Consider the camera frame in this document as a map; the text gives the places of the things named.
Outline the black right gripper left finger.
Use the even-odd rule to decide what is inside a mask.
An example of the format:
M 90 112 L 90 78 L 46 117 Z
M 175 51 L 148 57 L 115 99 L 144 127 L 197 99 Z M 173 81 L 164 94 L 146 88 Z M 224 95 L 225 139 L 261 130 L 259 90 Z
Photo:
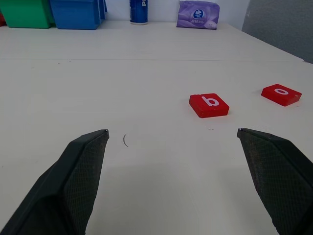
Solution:
M 99 187 L 109 132 L 84 134 L 35 182 L 2 235 L 84 235 Z

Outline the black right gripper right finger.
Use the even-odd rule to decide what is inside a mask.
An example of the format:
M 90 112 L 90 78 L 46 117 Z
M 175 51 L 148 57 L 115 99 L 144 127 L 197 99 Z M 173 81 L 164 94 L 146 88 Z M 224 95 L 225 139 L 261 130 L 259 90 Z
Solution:
M 255 189 L 280 235 L 313 233 L 313 164 L 289 140 L 240 128 Z

